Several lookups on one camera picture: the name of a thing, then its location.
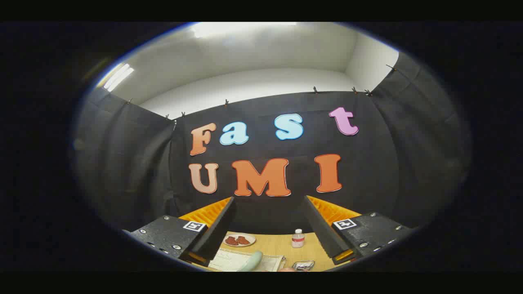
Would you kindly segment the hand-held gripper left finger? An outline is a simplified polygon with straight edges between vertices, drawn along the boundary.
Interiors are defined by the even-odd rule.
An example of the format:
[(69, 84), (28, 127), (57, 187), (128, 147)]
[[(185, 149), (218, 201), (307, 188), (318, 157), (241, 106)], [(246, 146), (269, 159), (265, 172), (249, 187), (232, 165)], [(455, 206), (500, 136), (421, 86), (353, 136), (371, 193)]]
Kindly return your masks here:
[(162, 215), (123, 232), (169, 259), (206, 267), (220, 249), (236, 210), (234, 198), (228, 197), (183, 216)]

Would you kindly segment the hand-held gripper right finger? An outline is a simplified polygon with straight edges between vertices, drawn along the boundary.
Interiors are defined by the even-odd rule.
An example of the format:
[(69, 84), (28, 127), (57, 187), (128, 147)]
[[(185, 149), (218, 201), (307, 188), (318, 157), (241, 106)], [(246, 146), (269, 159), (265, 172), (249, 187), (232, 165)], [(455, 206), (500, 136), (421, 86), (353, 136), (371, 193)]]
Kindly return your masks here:
[(304, 196), (304, 215), (335, 265), (371, 256), (412, 234), (413, 229), (387, 216), (359, 214), (312, 196)]

